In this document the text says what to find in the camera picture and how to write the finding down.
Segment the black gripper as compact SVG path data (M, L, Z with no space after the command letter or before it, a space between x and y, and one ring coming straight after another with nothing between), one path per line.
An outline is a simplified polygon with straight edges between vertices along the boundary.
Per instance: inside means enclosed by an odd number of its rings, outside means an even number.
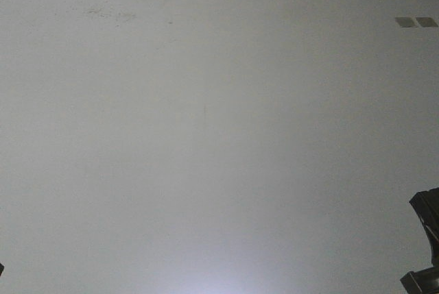
M429 240L432 267L410 271L400 281L407 293L438 293L438 188L418 192L410 204Z

